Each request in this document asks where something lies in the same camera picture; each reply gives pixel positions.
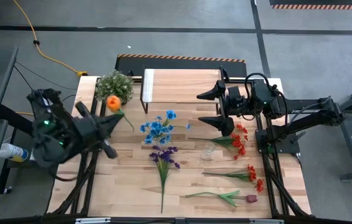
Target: wooden table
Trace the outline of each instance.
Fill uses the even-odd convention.
[[[75,102],[82,101],[90,108],[93,99],[97,77],[81,77]],[[279,79],[269,79],[276,83],[280,91],[282,87]],[[248,164],[257,170],[257,176],[264,178],[262,157],[257,152],[254,132],[257,129],[256,121],[246,121],[234,117],[236,124],[241,124],[248,130],[246,155],[234,161],[232,155],[222,147],[216,147],[212,161],[200,159],[206,142],[193,141],[187,138],[215,138],[221,136],[214,127],[200,122],[200,116],[215,116],[213,104],[181,104],[161,103],[153,104],[148,114],[144,114],[139,101],[140,85],[134,86],[134,98],[128,102],[123,110],[135,127],[132,132],[130,125],[123,119],[112,133],[112,146],[117,150],[117,159],[108,159],[101,153],[96,167],[95,182],[91,195],[89,216],[106,217],[207,217],[207,218],[269,218],[271,211],[267,189],[258,195],[258,201],[248,204],[236,200],[237,207],[233,208],[217,197],[183,197],[202,191],[225,193],[240,190],[240,195],[256,194],[256,189],[250,183],[226,177],[213,177],[201,174],[202,172],[229,172],[236,171]],[[177,114],[172,124],[185,126],[192,125],[190,130],[176,128],[172,134],[174,146],[179,152],[174,155],[182,168],[171,173],[166,182],[164,197],[164,212],[160,212],[161,187],[155,164],[149,159],[153,151],[145,145],[145,134],[139,131],[139,126],[146,121],[152,121],[157,115],[165,116],[166,110],[174,110]],[[283,118],[273,121],[273,124],[282,124]],[[310,213],[305,183],[302,171],[297,160],[289,154],[279,156],[284,185],[302,209]],[[80,157],[76,156],[58,167],[60,177],[71,178],[78,172]],[[53,194],[48,212],[55,210],[66,198],[74,182],[55,181]],[[277,190],[277,208],[281,211],[280,197]]]

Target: potted plant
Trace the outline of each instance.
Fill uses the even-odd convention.
[[[109,96],[117,96],[125,105],[133,97],[133,80],[121,72],[114,70],[100,78],[96,85],[97,100],[105,100]]]

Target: yellow and black striped tape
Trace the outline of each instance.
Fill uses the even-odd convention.
[[[352,10],[352,5],[308,5],[308,4],[275,4],[273,9],[342,9]]]
[[[184,57],[184,56],[165,56],[165,55],[139,55],[139,54],[119,54],[118,57],[163,58],[163,59],[182,59],[182,60],[207,60],[207,61],[242,62],[242,63],[245,63],[245,60],[241,60],[241,59],[211,58],[211,57]]]

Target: gray floor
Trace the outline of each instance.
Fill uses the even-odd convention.
[[[256,0],[263,29],[352,30],[352,11],[274,10]],[[19,0],[33,24],[46,26],[179,27],[253,29],[249,0]],[[26,24],[12,1],[0,1],[0,24]],[[109,73],[117,54],[188,55],[241,58],[248,72],[262,72],[256,34],[158,32],[38,32],[42,50],[92,75]],[[285,96],[342,102],[352,92],[352,35],[265,35],[272,77],[281,78]],[[75,88],[78,78],[42,58],[29,31],[0,31],[0,46],[17,45],[18,61],[61,85]],[[21,69],[34,88],[57,88]],[[71,95],[74,90],[62,90]],[[4,104],[30,111],[28,86],[14,72]],[[71,109],[73,98],[66,101]],[[299,141],[303,175],[312,213],[322,218],[352,220],[352,161],[340,128],[317,126]],[[0,218],[45,212],[52,180],[39,169],[12,174],[14,192],[0,196]]]

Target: orange flower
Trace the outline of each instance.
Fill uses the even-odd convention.
[[[117,96],[107,97],[107,107],[112,112],[116,113],[121,109],[121,100]]]

